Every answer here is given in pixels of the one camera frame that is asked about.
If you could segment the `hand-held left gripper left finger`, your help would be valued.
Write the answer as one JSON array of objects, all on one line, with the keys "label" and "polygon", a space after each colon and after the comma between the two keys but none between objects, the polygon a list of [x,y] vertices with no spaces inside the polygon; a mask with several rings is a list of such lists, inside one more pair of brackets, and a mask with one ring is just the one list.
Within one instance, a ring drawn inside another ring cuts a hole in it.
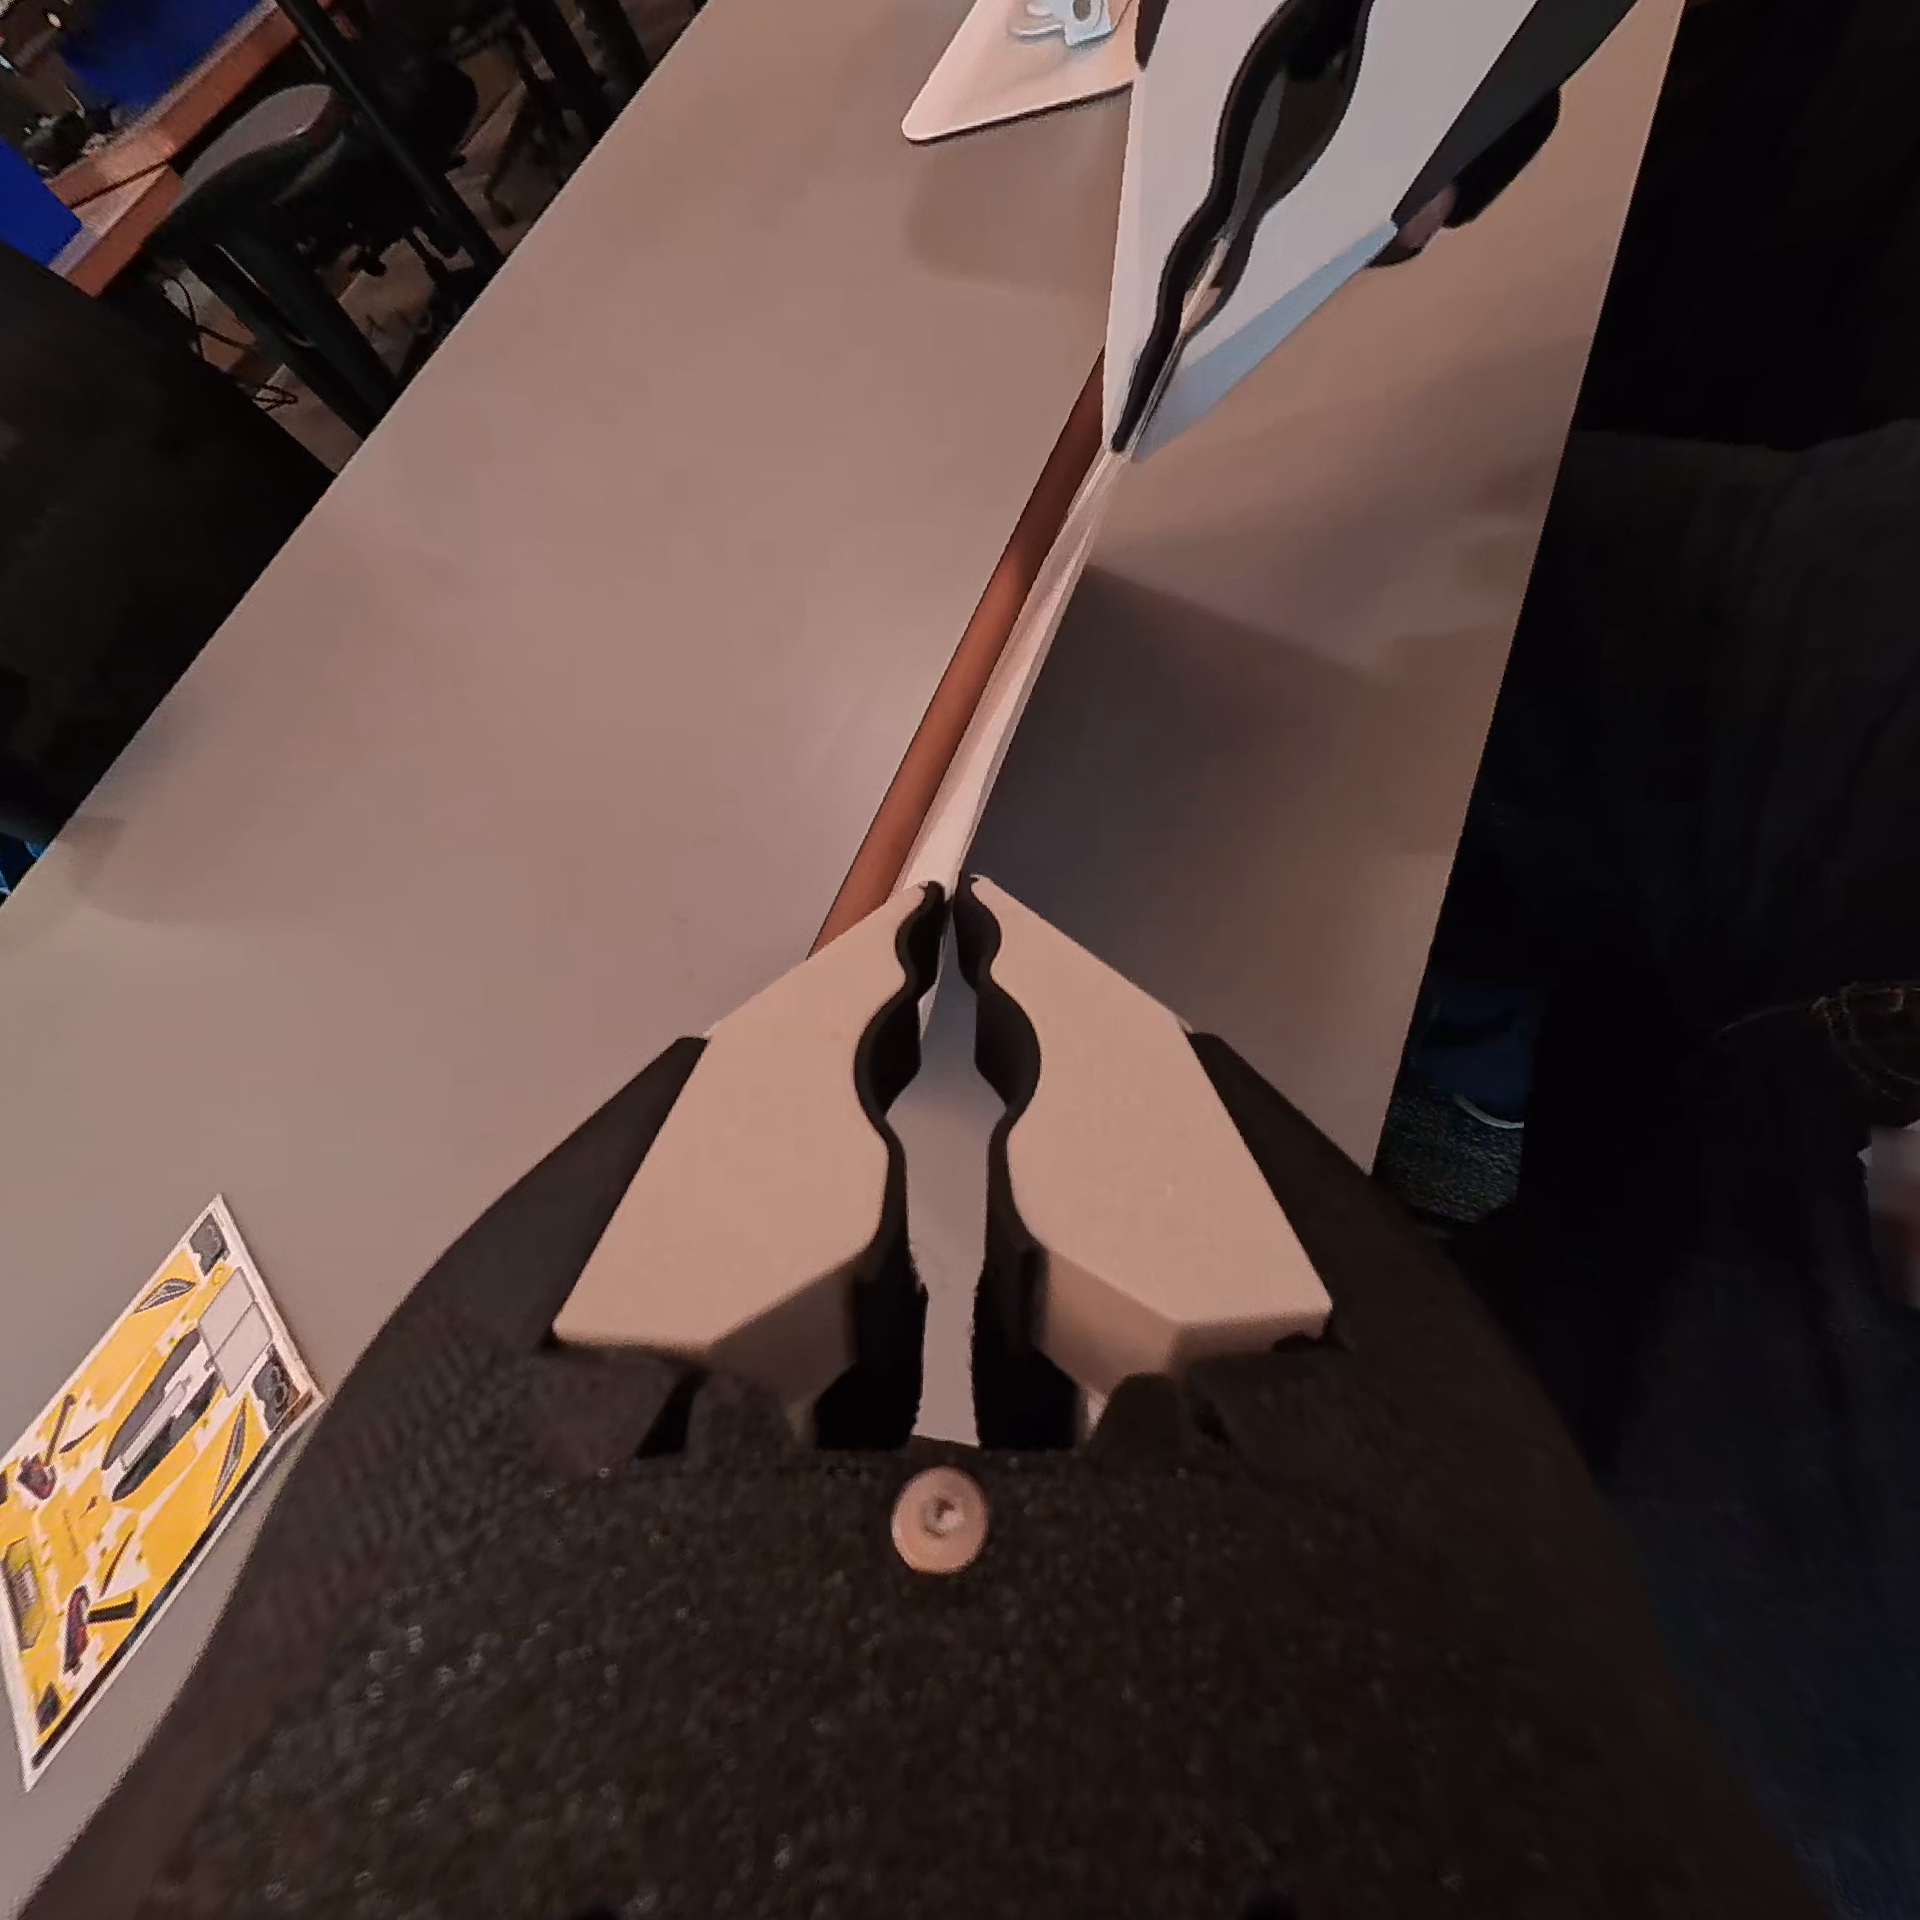
[{"label": "hand-held left gripper left finger", "polygon": [[888,1113],[946,914],[937,880],[904,886],[706,1032],[559,1305],[562,1346],[756,1383],[828,1449],[904,1442],[927,1295]]}]

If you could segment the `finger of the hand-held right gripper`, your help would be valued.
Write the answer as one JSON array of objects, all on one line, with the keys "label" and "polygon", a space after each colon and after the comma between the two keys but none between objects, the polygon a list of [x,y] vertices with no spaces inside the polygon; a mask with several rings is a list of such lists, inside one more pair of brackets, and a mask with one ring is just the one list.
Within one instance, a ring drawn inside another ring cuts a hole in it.
[{"label": "finger of the hand-held right gripper", "polygon": [[1136,443],[1144,458],[1384,256],[1394,210],[1519,24],[1521,2],[1287,2],[1228,230]]},{"label": "finger of the hand-held right gripper", "polygon": [[1103,345],[1103,439],[1136,443],[1239,193],[1287,2],[1141,2]]}]

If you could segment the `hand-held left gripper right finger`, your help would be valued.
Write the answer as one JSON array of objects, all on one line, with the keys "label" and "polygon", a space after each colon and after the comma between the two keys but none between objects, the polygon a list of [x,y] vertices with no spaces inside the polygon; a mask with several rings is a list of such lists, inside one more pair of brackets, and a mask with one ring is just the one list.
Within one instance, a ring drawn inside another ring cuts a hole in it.
[{"label": "hand-held left gripper right finger", "polygon": [[1199,1037],[994,880],[952,899],[999,1097],[972,1322],[975,1440],[1066,1449],[1136,1375],[1328,1329],[1333,1303]]}]

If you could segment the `wooden topped desk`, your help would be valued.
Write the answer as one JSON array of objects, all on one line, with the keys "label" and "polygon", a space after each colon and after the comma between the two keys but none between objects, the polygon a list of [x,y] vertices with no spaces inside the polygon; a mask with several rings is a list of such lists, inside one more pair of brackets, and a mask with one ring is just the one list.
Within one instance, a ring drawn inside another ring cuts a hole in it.
[{"label": "wooden topped desk", "polygon": [[52,274],[96,297],[130,266],[182,193],[185,147],[295,41],[286,13],[250,3],[156,104],[52,174],[77,222]]}]

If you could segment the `white card grey print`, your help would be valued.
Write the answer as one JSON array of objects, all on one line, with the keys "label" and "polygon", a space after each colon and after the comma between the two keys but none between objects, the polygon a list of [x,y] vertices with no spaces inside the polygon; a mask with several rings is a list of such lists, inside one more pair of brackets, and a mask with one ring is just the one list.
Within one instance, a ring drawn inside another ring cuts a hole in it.
[{"label": "white card grey print", "polygon": [[975,2],[900,133],[926,145],[1124,90],[1134,29],[1134,2]]}]

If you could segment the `person's dark trousers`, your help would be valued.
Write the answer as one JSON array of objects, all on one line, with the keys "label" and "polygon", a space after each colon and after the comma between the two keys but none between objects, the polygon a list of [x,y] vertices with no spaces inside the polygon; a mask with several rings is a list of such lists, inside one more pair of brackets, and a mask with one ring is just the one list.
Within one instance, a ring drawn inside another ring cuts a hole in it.
[{"label": "person's dark trousers", "polygon": [[1916,1914],[1918,3],[1686,3],[1430,987],[1527,1031],[1454,1254],[1825,1914]]}]

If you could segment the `yellow car sticker sheet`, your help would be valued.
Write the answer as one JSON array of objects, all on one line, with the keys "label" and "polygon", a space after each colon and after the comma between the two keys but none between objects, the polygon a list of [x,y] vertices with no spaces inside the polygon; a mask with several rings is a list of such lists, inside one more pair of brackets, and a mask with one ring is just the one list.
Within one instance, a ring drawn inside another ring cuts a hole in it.
[{"label": "yellow car sticker sheet", "polygon": [[2,1657],[22,1790],[325,1401],[213,1195],[2,1454]]}]

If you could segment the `black office chair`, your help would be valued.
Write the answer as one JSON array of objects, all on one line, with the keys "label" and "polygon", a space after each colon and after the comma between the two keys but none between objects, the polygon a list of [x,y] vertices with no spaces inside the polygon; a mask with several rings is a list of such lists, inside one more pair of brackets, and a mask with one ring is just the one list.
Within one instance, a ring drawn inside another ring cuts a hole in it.
[{"label": "black office chair", "polygon": [[[473,103],[465,72],[431,63],[400,109],[402,129],[438,165],[440,206],[336,86],[280,86],[188,165],[149,248],[366,437],[489,279],[450,216],[461,199],[447,168],[464,157]],[[383,274],[394,248],[423,265],[429,299],[392,367],[345,311],[345,286]]]},{"label": "black office chair", "polygon": [[2,248],[4,883],[329,486],[176,326]]}]

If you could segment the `blue bin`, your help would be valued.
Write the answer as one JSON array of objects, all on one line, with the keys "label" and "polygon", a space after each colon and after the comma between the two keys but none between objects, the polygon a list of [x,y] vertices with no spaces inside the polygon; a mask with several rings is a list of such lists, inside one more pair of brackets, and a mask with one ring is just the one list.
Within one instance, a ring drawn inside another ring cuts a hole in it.
[{"label": "blue bin", "polygon": [[6,139],[0,145],[0,227],[6,248],[52,266],[82,234],[82,222]]}]

